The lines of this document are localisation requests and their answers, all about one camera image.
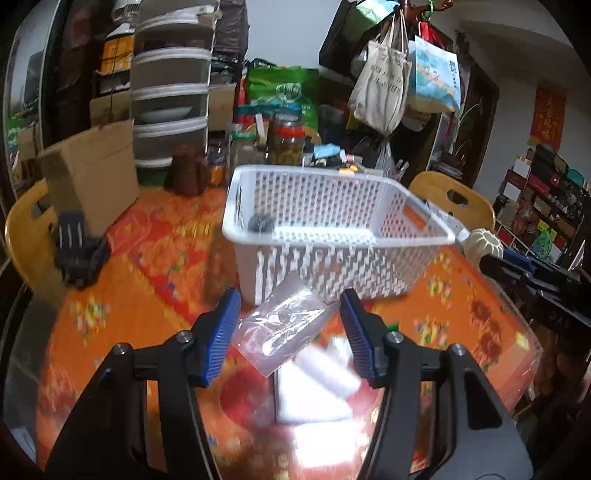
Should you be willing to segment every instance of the orange tablecloth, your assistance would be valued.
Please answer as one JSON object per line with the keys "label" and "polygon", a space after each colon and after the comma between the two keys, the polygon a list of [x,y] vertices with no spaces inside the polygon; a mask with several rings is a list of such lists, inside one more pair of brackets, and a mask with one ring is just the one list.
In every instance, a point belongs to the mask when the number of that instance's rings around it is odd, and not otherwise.
{"label": "orange tablecloth", "polygon": [[[43,466],[60,428],[114,343],[135,348],[164,342],[213,308],[226,286],[238,286],[234,248],[221,233],[222,190],[186,199],[143,191],[110,229],[113,255],[99,281],[67,293],[46,351],[37,398],[37,456]],[[532,379],[530,331],[453,248],[442,249],[411,292],[366,303],[420,345],[466,345],[513,408]],[[321,341],[343,334],[338,316]],[[157,384],[148,384],[152,464],[164,468]],[[423,404],[429,399],[424,388]],[[373,434],[381,391],[364,382],[349,399],[352,420],[274,424],[269,382],[230,348],[220,377],[197,399],[222,476],[230,479],[355,478]],[[424,466],[419,442],[413,468]]]}

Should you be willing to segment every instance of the white plastic basket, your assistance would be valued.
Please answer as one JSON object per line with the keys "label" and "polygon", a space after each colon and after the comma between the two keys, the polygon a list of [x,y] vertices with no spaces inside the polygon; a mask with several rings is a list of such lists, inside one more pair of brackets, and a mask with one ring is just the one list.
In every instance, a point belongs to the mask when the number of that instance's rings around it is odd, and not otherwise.
{"label": "white plastic basket", "polygon": [[[272,233],[248,230],[253,215]],[[325,301],[345,288],[374,299],[406,292],[453,232],[398,182],[301,167],[242,166],[223,234],[234,242],[242,297],[261,304],[296,270]]]}

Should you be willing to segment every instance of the blue paper bag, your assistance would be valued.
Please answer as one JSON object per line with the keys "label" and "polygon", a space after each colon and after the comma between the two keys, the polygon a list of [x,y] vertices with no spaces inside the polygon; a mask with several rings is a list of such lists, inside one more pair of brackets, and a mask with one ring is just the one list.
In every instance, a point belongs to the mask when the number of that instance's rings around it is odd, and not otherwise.
{"label": "blue paper bag", "polygon": [[408,43],[413,61],[408,104],[418,112],[451,113],[460,109],[460,71],[455,53],[416,36]]}

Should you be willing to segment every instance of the wooden chair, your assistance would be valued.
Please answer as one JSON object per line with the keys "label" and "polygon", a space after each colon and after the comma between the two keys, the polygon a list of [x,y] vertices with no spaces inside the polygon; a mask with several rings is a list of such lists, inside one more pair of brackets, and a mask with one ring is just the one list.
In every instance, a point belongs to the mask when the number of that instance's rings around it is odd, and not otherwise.
{"label": "wooden chair", "polygon": [[468,230],[486,228],[495,230],[495,212],[490,202],[463,183],[443,173],[424,171],[418,174],[408,188],[421,200],[434,203],[451,213]]}
{"label": "wooden chair", "polygon": [[50,225],[57,224],[56,211],[49,207],[41,216],[34,217],[37,202],[47,193],[46,181],[38,181],[17,200],[6,219],[8,254],[23,281],[33,291],[48,281],[48,271],[52,278],[59,273],[53,266],[54,247],[50,233]]}

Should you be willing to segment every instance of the glass jar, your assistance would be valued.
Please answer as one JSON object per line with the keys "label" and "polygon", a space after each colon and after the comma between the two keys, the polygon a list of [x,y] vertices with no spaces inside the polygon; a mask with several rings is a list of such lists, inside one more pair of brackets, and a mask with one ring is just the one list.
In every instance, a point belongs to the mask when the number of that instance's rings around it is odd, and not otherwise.
{"label": "glass jar", "polygon": [[300,166],[302,152],[306,143],[303,127],[278,127],[269,158],[273,165]]}

